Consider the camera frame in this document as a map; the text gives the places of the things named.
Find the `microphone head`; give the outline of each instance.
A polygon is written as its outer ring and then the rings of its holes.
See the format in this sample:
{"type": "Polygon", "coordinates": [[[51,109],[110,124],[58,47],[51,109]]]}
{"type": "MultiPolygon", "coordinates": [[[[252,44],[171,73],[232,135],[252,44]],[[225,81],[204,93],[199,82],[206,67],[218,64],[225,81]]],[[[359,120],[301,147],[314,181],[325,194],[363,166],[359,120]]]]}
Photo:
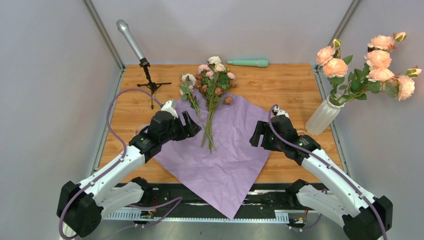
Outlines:
{"type": "Polygon", "coordinates": [[[125,30],[128,29],[128,24],[125,23],[124,20],[119,19],[118,21],[116,21],[116,26],[118,27],[118,30],[123,33],[125,30]]]}

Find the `bouquet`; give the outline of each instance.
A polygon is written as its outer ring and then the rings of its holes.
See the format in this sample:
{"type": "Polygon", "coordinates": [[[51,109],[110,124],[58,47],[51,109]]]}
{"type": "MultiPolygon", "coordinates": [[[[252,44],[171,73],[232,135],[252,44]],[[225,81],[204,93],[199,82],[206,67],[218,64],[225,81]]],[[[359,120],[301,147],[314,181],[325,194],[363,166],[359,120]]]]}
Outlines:
{"type": "Polygon", "coordinates": [[[214,138],[212,134],[212,119],[215,111],[220,103],[231,106],[233,99],[227,96],[223,99],[223,95],[230,88],[237,87],[236,76],[230,72],[222,63],[219,56],[212,56],[208,59],[207,64],[202,64],[197,69],[197,75],[181,74],[181,84],[179,85],[179,93],[182,101],[189,101],[191,107],[196,111],[197,116],[204,129],[203,139],[200,146],[203,148],[206,140],[209,140],[209,149],[215,149],[214,138]],[[197,97],[193,95],[197,89],[202,97],[206,100],[206,108],[208,110],[207,122],[204,123],[200,115],[197,97]]]}
{"type": "Polygon", "coordinates": [[[368,92],[384,92],[399,101],[411,97],[415,89],[413,78],[419,76],[421,69],[414,66],[403,75],[394,74],[389,70],[392,62],[390,53],[396,49],[396,43],[404,41],[406,37],[407,34],[401,32],[394,33],[393,37],[379,35],[371,39],[363,69],[355,68],[349,73],[347,81],[345,76],[353,56],[341,59],[341,41],[334,39],[330,46],[321,49],[317,54],[316,63],[323,66],[323,74],[331,83],[330,103],[343,106],[355,99],[366,100],[368,92]],[[338,89],[342,91],[341,94],[337,94],[338,89]]]}

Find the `white vase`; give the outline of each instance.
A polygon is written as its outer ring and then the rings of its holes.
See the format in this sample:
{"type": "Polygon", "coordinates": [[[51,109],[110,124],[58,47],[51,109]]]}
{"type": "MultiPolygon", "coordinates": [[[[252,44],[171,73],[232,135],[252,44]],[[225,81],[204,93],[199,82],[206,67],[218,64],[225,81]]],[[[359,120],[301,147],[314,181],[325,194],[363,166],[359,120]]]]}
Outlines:
{"type": "Polygon", "coordinates": [[[331,122],[337,117],[340,110],[344,106],[336,106],[330,102],[330,97],[327,97],[318,109],[313,113],[310,119],[306,123],[306,131],[311,135],[320,135],[324,130],[331,124],[331,122]]]}

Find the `brown dried flower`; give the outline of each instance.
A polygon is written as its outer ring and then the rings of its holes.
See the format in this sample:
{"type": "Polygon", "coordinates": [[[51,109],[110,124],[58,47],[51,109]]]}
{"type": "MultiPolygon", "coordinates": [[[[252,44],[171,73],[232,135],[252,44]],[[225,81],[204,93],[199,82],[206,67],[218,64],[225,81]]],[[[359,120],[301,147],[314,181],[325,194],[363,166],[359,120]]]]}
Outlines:
{"type": "Polygon", "coordinates": [[[201,89],[200,89],[200,90],[201,90],[201,92],[202,92],[202,93],[204,93],[204,94],[205,94],[205,93],[207,93],[207,92],[208,92],[208,85],[207,85],[207,84],[205,84],[205,85],[201,86],[201,89]]]}
{"type": "Polygon", "coordinates": [[[216,89],[215,89],[215,92],[214,92],[216,95],[218,95],[218,97],[221,97],[223,94],[224,94],[224,92],[223,92],[223,89],[222,88],[220,88],[220,87],[217,87],[216,89]]]}
{"type": "Polygon", "coordinates": [[[235,87],[237,87],[239,85],[239,83],[237,82],[237,80],[235,80],[235,79],[233,79],[233,80],[231,80],[230,82],[229,82],[229,86],[231,87],[231,88],[235,88],[235,87]]]}
{"type": "Polygon", "coordinates": [[[202,81],[197,80],[197,81],[196,81],[196,84],[194,85],[194,88],[195,88],[195,89],[200,89],[201,87],[202,87],[202,81]]]}
{"type": "Polygon", "coordinates": [[[233,99],[230,96],[227,96],[226,98],[224,98],[223,103],[231,106],[233,104],[233,99]]]}

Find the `robotic arm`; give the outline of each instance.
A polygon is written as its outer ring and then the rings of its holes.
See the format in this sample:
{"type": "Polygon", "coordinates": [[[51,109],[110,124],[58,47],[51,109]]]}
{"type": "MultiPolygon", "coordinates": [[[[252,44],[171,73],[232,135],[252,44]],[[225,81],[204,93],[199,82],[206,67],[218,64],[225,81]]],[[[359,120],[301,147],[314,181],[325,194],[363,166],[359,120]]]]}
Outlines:
{"type": "Polygon", "coordinates": [[[67,182],[61,189],[57,216],[60,217],[65,206],[83,186],[90,185],[70,205],[64,215],[64,222],[78,236],[86,237],[100,224],[103,217],[129,204],[144,202],[149,197],[150,185],[141,177],[137,177],[125,186],[112,189],[116,184],[136,168],[147,163],[159,153],[162,145],[169,141],[181,141],[194,137],[200,130],[185,111],[182,113],[185,125],[175,111],[176,102],[167,101],[160,111],[151,119],[150,125],[129,141],[126,153],[122,151],[101,170],[78,184],[67,182]]]}
{"type": "Polygon", "coordinates": [[[387,197],[377,198],[365,190],[342,171],[312,137],[299,136],[287,112],[278,107],[272,112],[274,117],[270,122],[276,133],[286,141],[274,134],[268,122],[258,121],[250,144],[257,147],[263,135],[261,147],[284,152],[289,159],[317,176],[333,194],[324,194],[301,179],[289,186],[287,192],[292,193],[301,205],[315,209],[339,224],[350,240],[376,240],[383,235],[367,200],[378,212],[385,231],[392,227],[393,204],[387,197]]]}

